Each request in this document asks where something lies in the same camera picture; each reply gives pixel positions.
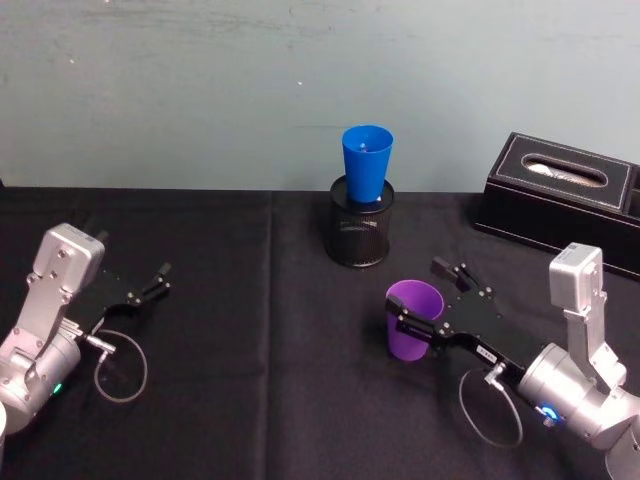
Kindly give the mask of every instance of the black leather tissue box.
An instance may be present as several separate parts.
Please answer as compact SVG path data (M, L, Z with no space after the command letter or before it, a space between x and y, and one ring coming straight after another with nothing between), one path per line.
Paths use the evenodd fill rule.
M602 248L609 270L640 278L638 167L512 133L484 189L476 227L554 253Z

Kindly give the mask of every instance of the table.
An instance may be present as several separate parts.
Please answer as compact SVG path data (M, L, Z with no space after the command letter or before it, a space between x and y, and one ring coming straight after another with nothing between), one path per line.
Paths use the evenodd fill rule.
M328 193L1 188L2 336L43 233L60 222L109 231L103 265L134 282L173 265L171 295L135 332L150 368L143 396L103 400L91 381L98 354L86 350L62 393L7 438L3 478L607 478L602 454L522 404L524 444L484 444L457 403L459 378L478 366L468 355L403 364L387 353L392 283L455 293L429 273L435 255L465 261L507 318L564 345L553 255L475 231L478 200L398 194L389 257L353 270L323 248ZM608 341L640 392L640 284L607 273L605 290ZM474 411L513 435L507 408L475 383Z

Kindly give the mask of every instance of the purple plastic cup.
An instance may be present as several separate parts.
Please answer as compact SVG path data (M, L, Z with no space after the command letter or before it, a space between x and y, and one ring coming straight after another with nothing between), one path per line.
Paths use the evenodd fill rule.
M430 320L437 319L444 310L444 299L440 292L420 280L402 280L394 283L387 290L387 296L389 295L398 297L409 310ZM398 332L397 321L395 315L387 314L389 350L395 357L406 362L420 360L427 353L429 344Z

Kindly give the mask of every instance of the label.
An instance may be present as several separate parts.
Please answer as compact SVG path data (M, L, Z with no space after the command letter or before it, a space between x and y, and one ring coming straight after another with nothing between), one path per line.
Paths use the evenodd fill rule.
M484 358L489 360L491 363L496 363L496 360L498 360L498 357L496 357L493 353L491 353L489 350L484 348L482 345L477 346L476 352L478 352Z

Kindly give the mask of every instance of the blue cup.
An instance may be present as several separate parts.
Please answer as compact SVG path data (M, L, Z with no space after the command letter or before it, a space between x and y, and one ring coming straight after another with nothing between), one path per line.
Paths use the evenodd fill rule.
M342 135L347 194L358 203L378 200L384 188L393 135L376 125L352 127Z

